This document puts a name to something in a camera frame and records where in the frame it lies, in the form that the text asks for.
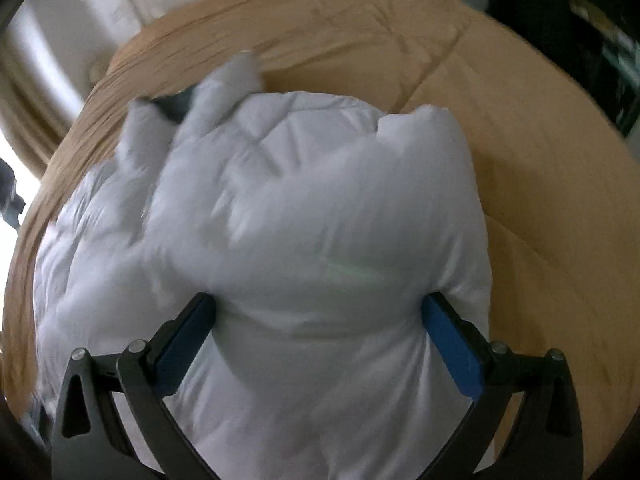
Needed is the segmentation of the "white quilted puffer jacket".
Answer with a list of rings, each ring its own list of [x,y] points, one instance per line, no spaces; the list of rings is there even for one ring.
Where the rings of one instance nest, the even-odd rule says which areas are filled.
[[[468,404],[420,322],[442,292],[487,330],[485,216],[449,110],[267,93],[241,54],[172,122],[129,104],[35,266],[35,393],[70,354],[148,339],[198,292],[218,320],[167,404],[225,479],[414,479]]]

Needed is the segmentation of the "tan bed comforter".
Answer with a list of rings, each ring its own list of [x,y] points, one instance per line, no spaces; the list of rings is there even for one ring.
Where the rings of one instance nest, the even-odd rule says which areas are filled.
[[[115,54],[53,155],[18,236],[2,387],[35,388],[32,280],[47,224],[113,153],[127,102],[194,84],[239,50],[271,90],[346,94],[388,112],[449,108],[488,223],[490,332],[561,349],[582,414],[585,475],[639,474],[639,166],[590,97],[527,42],[458,0],[202,0]]]

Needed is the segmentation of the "beige window curtain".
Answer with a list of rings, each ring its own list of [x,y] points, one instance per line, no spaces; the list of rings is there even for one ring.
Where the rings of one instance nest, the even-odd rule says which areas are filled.
[[[0,77],[3,135],[26,168],[41,179],[70,127],[5,42],[1,43]]]

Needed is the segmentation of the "dark cluttered shelf unit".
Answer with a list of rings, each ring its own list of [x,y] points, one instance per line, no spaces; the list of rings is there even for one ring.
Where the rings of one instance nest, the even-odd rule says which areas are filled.
[[[639,0],[488,0],[487,14],[587,92],[628,136],[639,120]]]

